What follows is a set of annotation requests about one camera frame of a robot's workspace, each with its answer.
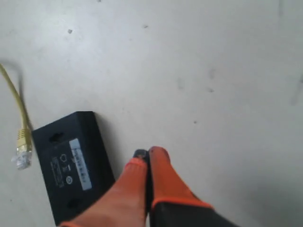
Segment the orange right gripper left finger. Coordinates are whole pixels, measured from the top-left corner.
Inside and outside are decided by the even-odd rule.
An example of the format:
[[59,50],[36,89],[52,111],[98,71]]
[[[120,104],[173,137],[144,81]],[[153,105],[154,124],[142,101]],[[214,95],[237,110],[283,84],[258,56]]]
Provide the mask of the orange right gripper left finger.
[[139,149],[113,186],[92,206],[62,227],[144,227],[148,151]]

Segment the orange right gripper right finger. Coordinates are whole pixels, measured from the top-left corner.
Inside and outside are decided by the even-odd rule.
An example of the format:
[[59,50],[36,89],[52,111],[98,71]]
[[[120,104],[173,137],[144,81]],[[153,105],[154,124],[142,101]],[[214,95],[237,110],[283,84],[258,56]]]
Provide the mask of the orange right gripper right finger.
[[153,188],[151,227],[236,226],[193,194],[173,168],[164,148],[150,148],[149,156]]

